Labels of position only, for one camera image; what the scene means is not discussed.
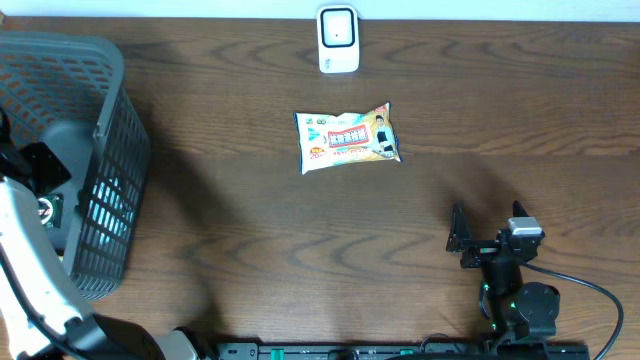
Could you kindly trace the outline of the yellow wet wipes pack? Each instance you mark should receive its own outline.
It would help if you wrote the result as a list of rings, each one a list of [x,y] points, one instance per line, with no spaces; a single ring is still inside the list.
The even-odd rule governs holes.
[[[390,102],[364,114],[295,112],[300,173],[361,162],[401,162],[390,115]]]

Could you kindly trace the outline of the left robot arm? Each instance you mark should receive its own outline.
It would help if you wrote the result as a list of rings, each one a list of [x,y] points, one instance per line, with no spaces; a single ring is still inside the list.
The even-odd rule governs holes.
[[[39,180],[1,117],[1,314],[13,359],[214,359],[216,352],[179,327],[152,336],[95,312],[67,275],[39,214]]]

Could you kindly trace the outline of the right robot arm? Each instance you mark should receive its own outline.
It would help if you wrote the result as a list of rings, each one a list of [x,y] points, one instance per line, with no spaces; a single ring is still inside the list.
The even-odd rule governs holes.
[[[481,270],[481,314],[509,341],[542,341],[556,334],[559,291],[540,282],[525,283],[521,274],[521,268],[537,257],[544,237],[536,218],[518,201],[493,240],[474,238],[462,207],[453,206],[446,250],[461,255],[463,269]]]

